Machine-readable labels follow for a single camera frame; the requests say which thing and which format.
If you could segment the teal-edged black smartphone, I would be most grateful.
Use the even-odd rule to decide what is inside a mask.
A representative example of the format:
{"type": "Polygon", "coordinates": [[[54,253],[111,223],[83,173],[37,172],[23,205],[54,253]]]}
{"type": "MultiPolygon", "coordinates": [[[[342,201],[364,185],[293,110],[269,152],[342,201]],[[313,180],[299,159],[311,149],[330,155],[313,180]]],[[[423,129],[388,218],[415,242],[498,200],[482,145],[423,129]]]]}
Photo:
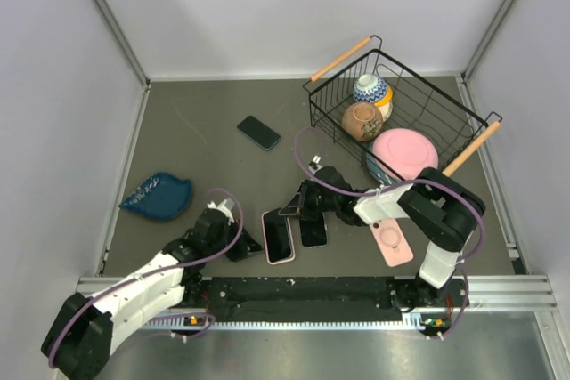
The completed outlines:
{"type": "Polygon", "coordinates": [[[237,129],[263,150],[271,150],[281,140],[277,132],[251,115],[241,120],[237,129]]]}

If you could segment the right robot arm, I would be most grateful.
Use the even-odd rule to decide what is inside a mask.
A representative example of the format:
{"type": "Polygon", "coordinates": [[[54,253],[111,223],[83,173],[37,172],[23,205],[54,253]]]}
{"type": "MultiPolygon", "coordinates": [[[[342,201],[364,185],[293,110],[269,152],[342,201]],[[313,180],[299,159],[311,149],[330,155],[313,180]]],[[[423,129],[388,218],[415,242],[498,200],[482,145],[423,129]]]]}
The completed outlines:
{"type": "Polygon", "coordinates": [[[421,305],[437,304],[447,296],[448,282],[472,255],[464,248],[476,230],[479,240],[473,250],[485,242],[485,203],[433,167],[414,179],[369,190],[354,189],[333,166],[312,163],[307,172],[309,178],[277,214],[313,221],[333,213],[354,227],[384,228],[392,220],[411,220],[429,240],[414,285],[421,305]]]}

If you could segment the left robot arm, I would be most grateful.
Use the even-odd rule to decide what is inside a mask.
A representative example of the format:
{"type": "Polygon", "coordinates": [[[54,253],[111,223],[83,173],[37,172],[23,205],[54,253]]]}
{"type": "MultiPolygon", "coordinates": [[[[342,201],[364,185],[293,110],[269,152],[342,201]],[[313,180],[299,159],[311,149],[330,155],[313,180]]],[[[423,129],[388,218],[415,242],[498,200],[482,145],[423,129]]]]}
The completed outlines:
{"type": "Polygon", "coordinates": [[[41,352],[67,378],[93,379],[129,336],[166,309],[201,298],[196,278],[207,262],[221,255],[238,262],[262,249],[231,209],[211,205],[137,271],[100,292],[69,296],[41,352]]]}

